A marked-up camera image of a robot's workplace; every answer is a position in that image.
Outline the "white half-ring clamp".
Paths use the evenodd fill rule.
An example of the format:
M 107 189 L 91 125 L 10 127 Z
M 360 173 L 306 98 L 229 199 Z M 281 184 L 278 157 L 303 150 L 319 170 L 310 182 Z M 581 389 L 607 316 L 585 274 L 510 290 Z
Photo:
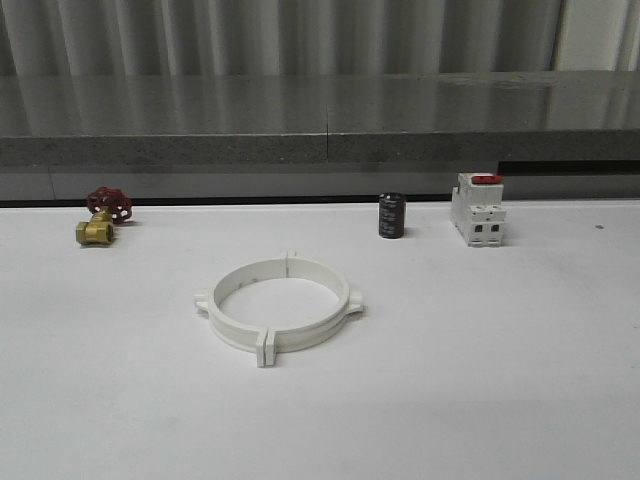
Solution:
M 258 367 L 275 364 L 276 349 L 271 328 L 234 320 L 222 311 L 221 305 L 232 293 L 253 283 L 288 278 L 289 260 L 296 255 L 291 250 L 283 257 L 241 266 L 224 276 L 214 287 L 199 289 L 195 293 L 196 308 L 207 313 L 214 332 L 234 348 L 253 351 Z
M 298 327 L 267 327 L 256 345 L 259 367 L 273 366 L 277 353 L 303 350 L 322 343 L 342 328 L 347 315 L 363 311 L 362 294 L 352 290 L 346 278 L 332 267 L 296 256 L 269 259 L 269 262 L 274 263 L 274 266 L 267 267 L 267 279 L 309 280 L 332 290 L 338 300 L 337 305 L 328 313 L 310 323 Z

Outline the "white circuit breaker red switch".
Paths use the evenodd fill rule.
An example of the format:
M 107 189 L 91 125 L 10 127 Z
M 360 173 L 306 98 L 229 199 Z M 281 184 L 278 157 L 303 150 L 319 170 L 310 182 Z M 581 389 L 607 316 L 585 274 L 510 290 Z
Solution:
M 503 177 L 492 173 L 459 173 L 452 189 L 451 220 L 471 247 L 502 244 L 506 211 Z

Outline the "brass valve red handwheel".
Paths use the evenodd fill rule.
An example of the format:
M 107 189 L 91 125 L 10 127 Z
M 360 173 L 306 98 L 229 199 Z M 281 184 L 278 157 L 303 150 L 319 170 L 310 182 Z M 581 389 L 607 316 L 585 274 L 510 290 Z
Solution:
M 79 222 L 75 229 L 80 245 L 110 245 L 114 241 L 114 226 L 132 216 L 132 202 L 120 189 L 101 186 L 86 198 L 92 214 L 88 222 Z

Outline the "black cylindrical capacitor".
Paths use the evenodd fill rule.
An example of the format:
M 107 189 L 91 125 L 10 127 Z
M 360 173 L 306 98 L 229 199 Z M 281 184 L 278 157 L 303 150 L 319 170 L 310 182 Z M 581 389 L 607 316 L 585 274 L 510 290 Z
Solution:
M 404 235 L 406 197 L 398 192 L 382 193 L 379 200 L 378 233 L 382 238 L 397 239 Z

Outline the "grey stone counter ledge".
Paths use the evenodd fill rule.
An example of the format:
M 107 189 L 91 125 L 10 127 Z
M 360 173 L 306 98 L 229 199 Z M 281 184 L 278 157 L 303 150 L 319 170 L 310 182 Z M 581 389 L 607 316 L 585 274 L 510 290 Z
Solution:
M 1 163 L 635 174 L 639 77 L 5 77 Z

